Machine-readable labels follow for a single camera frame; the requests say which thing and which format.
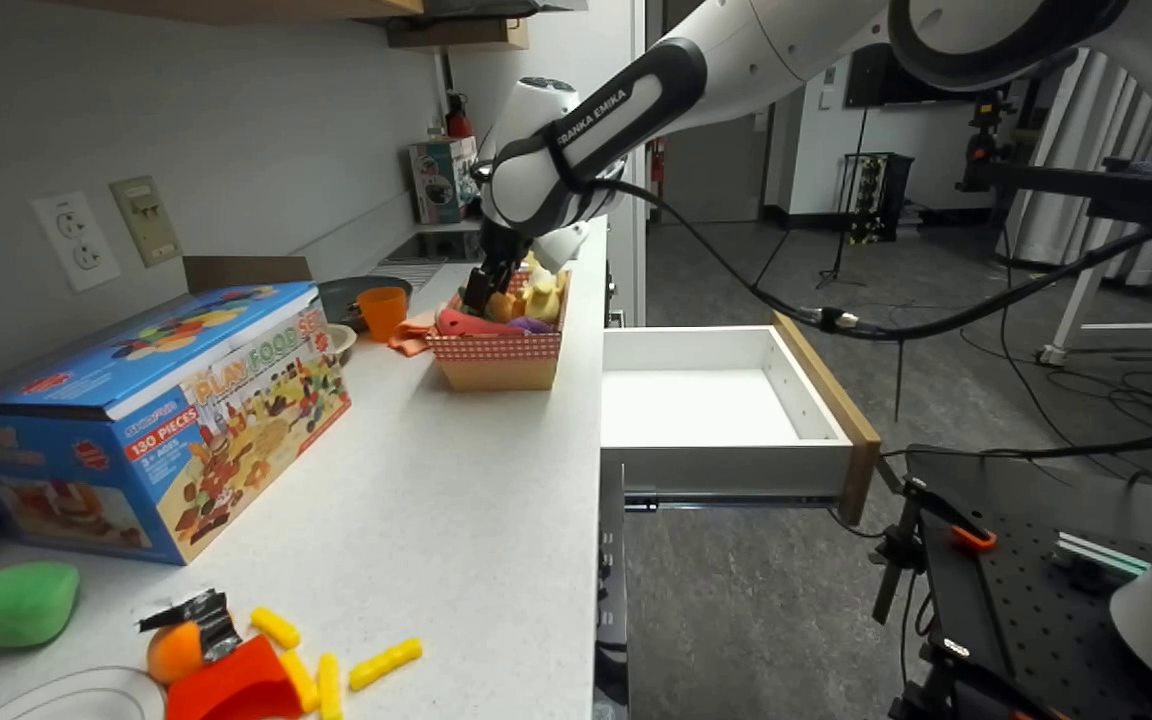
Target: green toy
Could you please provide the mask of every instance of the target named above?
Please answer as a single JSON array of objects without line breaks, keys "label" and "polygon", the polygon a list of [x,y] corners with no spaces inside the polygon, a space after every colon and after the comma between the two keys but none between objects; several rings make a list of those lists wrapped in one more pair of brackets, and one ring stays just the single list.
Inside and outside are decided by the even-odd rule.
[{"label": "green toy", "polygon": [[31,647],[56,637],[74,611],[78,568],[26,562],[0,570],[0,647]]}]

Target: toy basket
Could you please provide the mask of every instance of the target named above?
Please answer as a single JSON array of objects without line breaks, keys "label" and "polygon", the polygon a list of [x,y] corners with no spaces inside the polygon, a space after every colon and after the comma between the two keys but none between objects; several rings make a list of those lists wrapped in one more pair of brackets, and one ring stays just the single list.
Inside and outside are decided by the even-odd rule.
[{"label": "toy basket", "polygon": [[[452,388],[457,391],[548,389],[558,374],[558,353],[563,344],[563,321],[567,319],[567,296],[571,274],[566,275],[562,305],[558,311],[558,331],[529,336],[440,336],[430,332],[429,344],[434,362],[444,370]],[[509,291],[526,281],[526,272],[509,279]],[[460,309],[460,296],[448,302]]]}]

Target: electrical outlet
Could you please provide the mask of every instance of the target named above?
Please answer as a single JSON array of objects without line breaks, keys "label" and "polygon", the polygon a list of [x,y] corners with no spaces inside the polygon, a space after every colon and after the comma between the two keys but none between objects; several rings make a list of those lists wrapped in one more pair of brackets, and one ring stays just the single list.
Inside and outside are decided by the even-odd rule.
[{"label": "electrical outlet", "polygon": [[141,251],[141,260],[146,268],[180,255],[180,242],[154,179],[142,176],[111,182],[109,191],[114,194],[119,213],[123,214],[127,232],[132,234],[132,242]]},{"label": "electrical outlet", "polygon": [[41,233],[56,251],[65,276],[74,291],[84,291],[111,281],[120,274],[118,260],[109,251],[105,233],[96,223],[88,197],[68,192],[31,200]]}]

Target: kitchen counter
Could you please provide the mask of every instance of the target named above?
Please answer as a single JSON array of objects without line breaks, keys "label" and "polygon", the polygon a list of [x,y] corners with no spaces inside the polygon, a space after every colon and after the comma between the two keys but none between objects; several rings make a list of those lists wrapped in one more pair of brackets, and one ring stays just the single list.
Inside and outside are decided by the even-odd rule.
[{"label": "kitchen counter", "polygon": [[[366,340],[344,366],[353,409],[188,568],[22,546],[0,568],[79,568],[79,602],[45,647],[0,652],[0,705],[52,679],[145,666],[136,621],[205,588],[238,631],[268,606],[300,626],[306,665],[342,672],[408,637],[424,659],[361,694],[346,717],[590,717],[605,223],[573,264],[553,392],[454,393],[426,353]],[[471,265],[412,298],[435,309]]]}]

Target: doorway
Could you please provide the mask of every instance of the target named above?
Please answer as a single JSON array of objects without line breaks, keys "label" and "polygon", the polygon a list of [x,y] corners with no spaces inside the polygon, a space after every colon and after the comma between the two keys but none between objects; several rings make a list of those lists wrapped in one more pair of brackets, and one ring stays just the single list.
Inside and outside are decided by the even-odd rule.
[{"label": "doorway", "polygon": [[[704,0],[660,0],[668,33]],[[698,223],[750,222],[759,218],[767,177],[772,108],[723,123],[682,129],[666,137],[660,195]],[[664,222],[675,222],[666,214]]]}]

